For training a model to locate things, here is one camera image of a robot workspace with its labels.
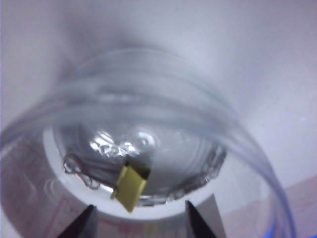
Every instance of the yellow capacitor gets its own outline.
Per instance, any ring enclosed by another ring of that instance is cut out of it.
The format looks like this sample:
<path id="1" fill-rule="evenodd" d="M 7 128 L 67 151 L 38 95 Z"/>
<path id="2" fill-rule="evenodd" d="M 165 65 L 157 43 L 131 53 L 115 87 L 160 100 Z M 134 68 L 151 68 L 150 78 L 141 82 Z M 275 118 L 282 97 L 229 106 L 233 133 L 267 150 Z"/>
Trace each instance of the yellow capacitor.
<path id="1" fill-rule="evenodd" d="M 127 162 L 121 169 L 111 199 L 116 198 L 128 212 L 132 212 L 139 200 L 150 174 L 150 169 Z"/>

